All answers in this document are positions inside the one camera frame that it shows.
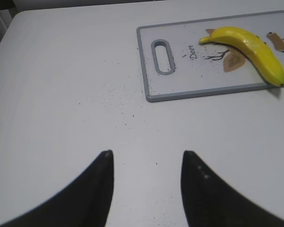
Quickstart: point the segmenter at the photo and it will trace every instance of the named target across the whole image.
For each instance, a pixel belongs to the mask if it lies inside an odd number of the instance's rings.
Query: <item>handle cutout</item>
[[[151,51],[155,69],[159,74],[169,75],[175,71],[170,45],[166,40],[158,39],[152,42]]]

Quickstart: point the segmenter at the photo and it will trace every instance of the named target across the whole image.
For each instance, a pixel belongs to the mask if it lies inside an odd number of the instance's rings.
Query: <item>deer illustration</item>
[[[267,38],[273,43],[275,49],[277,51],[281,51],[284,53],[284,39],[282,39],[277,33],[269,32],[267,34]]]
[[[214,31],[214,29],[206,29],[206,32],[208,34],[211,34]],[[223,60],[223,70],[224,72],[231,72],[238,68],[240,68],[242,65],[245,64],[246,57],[244,54],[242,54],[239,50],[232,48],[230,46],[226,46],[227,50],[224,52],[218,52],[219,56],[207,56],[205,59],[211,59],[213,61],[221,60],[226,53],[230,52],[224,60]]]

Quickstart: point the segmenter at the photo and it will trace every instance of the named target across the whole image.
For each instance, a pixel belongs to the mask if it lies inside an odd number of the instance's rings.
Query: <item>banana stem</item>
[[[200,44],[204,44],[204,43],[208,43],[208,42],[210,42],[210,36],[206,36],[206,37],[203,37],[203,38],[201,38],[200,40],[199,40],[199,43]]]

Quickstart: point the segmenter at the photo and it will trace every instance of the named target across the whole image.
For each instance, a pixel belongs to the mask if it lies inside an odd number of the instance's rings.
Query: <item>white table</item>
[[[107,226],[183,226],[183,151],[284,218],[284,88],[148,103],[144,25],[284,9],[274,0],[159,1],[17,15],[0,44],[0,223],[115,155]]]

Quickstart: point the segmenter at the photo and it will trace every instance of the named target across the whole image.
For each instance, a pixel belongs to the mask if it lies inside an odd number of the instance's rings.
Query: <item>yellow banana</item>
[[[238,48],[252,61],[267,82],[278,87],[283,85],[284,69],[281,63],[258,36],[237,27],[220,27],[199,41],[200,44],[208,42]]]

